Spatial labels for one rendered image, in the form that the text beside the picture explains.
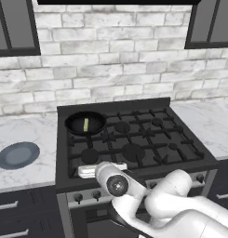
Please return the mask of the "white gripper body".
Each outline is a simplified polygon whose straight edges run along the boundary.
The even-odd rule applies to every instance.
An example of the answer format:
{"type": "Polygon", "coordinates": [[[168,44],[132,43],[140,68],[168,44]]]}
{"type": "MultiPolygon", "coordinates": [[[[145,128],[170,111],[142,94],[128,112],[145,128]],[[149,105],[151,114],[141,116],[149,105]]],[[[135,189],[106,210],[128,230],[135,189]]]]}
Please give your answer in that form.
{"type": "Polygon", "coordinates": [[[78,176],[82,179],[93,179],[96,177],[96,165],[81,165],[78,167],[78,176]]]}

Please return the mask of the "black oven door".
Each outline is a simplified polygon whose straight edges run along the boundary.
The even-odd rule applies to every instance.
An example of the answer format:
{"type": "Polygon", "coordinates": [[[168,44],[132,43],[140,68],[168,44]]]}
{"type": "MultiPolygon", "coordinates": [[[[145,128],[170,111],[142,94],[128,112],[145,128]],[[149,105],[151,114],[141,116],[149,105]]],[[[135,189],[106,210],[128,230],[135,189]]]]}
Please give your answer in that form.
{"type": "Polygon", "coordinates": [[[110,204],[89,205],[71,210],[74,238],[139,238],[139,235],[111,221],[110,204]]]}

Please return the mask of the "dark navy drawer front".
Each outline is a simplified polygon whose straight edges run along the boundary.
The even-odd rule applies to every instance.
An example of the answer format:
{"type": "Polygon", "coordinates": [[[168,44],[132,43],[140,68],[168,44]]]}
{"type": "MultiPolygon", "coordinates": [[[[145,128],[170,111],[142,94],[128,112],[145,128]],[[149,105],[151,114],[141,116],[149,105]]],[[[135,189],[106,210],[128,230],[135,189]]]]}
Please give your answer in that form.
{"type": "Polygon", "coordinates": [[[228,209],[228,199],[219,200],[216,194],[228,193],[228,159],[220,160],[220,165],[208,193],[208,199],[228,209]]]}
{"type": "Polygon", "coordinates": [[[0,193],[0,205],[19,201],[18,207],[0,210],[0,219],[58,209],[54,186],[0,193]]]}
{"type": "Polygon", "coordinates": [[[29,229],[29,234],[19,238],[65,238],[60,213],[49,211],[0,220],[0,235],[29,229]]]}

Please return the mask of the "black range hood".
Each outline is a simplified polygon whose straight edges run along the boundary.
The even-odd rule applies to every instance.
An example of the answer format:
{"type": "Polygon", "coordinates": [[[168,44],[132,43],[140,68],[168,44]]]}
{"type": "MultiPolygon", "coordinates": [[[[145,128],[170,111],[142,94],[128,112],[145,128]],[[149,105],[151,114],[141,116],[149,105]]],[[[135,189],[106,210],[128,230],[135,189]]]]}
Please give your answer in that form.
{"type": "Polygon", "coordinates": [[[38,5],[97,5],[97,4],[117,4],[117,5],[184,5],[195,6],[201,0],[36,0],[38,5]]]}

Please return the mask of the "blue-grey round plate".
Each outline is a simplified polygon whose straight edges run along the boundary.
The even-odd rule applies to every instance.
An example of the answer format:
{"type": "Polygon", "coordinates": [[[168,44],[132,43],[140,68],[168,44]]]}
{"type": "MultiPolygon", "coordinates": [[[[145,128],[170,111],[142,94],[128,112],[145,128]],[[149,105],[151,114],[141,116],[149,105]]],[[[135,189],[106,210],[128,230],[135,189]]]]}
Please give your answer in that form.
{"type": "Polygon", "coordinates": [[[16,170],[32,164],[40,155],[39,147],[28,141],[17,142],[0,152],[0,168],[16,170]]]}

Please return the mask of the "black frying pan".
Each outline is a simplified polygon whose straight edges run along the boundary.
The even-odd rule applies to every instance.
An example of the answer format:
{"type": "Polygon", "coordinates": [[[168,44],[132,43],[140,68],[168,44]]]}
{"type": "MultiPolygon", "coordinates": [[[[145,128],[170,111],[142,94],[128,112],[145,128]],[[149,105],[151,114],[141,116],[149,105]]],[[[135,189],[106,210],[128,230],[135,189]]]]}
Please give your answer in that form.
{"type": "Polygon", "coordinates": [[[70,115],[64,122],[65,127],[73,135],[84,137],[100,133],[106,126],[106,118],[99,112],[76,112],[70,115]],[[84,120],[88,118],[88,131],[84,132],[84,120]]]}

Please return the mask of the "black gas stove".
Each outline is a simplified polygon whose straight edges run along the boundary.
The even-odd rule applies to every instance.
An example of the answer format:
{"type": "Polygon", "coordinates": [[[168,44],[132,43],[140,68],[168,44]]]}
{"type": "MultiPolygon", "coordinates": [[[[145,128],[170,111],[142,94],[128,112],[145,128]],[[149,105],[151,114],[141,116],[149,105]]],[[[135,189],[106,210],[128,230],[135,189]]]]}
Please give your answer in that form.
{"type": "Polygon", "coordinates": [[[58,108],[56,192],[65,238],[74,238],[73,208],[109,203],[110,195],[93,178],[80,178],[78,167],[103,161],[120,164],[148,188],[168,173],[186,171],[193,187],[189,194],[208,195],[218,161],[189,127],[174,113],[168,98],[137,99],[58,108]],[[106,118],[103,130],[92,136],[76,136],[65,120],[76,112],[99,112],[106,118]],[[196,180],[202,174],[204,182],[196,180]],[[101,198],[92,197],[94,191],[101,198]],[[77,193],[83,195],[79,204],[77,193]]]}

